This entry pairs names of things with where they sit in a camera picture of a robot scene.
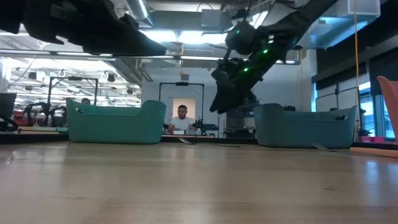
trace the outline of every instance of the pipe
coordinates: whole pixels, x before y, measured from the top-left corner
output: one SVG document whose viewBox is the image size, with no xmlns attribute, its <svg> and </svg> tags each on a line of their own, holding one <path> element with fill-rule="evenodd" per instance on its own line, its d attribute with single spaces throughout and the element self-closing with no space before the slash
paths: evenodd
<svg viewBox="0 0 398 224">
<path fill-rule="evenodd" d="M 127 8 L 129 9 L 133 18 L 153 26 L 153 23 L 149 17 L 150 9 L 145 0 L 126 0 L 126 2 Z"/>
</svg>

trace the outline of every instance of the man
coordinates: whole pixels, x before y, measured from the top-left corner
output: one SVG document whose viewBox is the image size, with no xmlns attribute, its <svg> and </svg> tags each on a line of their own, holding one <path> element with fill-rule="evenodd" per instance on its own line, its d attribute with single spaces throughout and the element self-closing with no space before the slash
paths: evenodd
<svg viewBox="0 0 398 224">
<path fill-rule="evenodd" d="M 169 124 L 169 133 L 173 131 L 196 131 L 197 129 L 192 126 L 193 118 L 187 117 L 187 107 L 185 105 L 180 105 L 178 107 L 177 113 L 178 117 L 173 118 Z"/>
<path fill-rule="evenodd" d="M 90 104 L 91 104 L 91 101 L 90 101 L 89 99 L 87 99 L 87 98 L 83 98 L 83 99 L 81 100 L 81 103 L 90 105 Z"/>
</svg>

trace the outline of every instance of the white t-shirt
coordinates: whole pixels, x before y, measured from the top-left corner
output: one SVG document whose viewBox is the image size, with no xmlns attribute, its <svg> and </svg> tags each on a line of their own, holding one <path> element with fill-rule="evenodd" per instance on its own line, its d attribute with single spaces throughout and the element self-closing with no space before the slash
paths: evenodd
<svg viewBox="0 0 398 224">
<path fill-rule="evenodd" d="M 193 124 L 193 118 L 180 119 L 179 117 L 175 117 L 170 121 L 170 124 L 175 126 L 175 129 L 189 131 L 189 126 Z"/>
</svg>

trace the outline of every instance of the computer monitor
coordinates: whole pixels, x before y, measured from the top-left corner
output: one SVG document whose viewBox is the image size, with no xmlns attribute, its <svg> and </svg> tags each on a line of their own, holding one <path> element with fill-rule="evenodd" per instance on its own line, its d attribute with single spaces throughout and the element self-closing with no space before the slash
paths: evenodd
<svg viewBox="0 0 398 224">
<path fill-rule="evenodd" d="M 10 118 L 14 110 L 16 93 L 0 93 L 0 116 Z"/>
</svg>

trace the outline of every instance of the teal plastic tub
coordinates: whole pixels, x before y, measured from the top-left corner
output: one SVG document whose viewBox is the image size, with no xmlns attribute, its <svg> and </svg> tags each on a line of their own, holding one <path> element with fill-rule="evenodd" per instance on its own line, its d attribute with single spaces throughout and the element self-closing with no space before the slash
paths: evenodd
<svg viewBox="0 0 398 224">
<path fill-rule="evenodd" d="M 73 142 L 154 144 L 162 137 L 166 105 L 155 100 L 141 108 L 93 106 L 67 98 L 69 138 Z"/>
</svg>

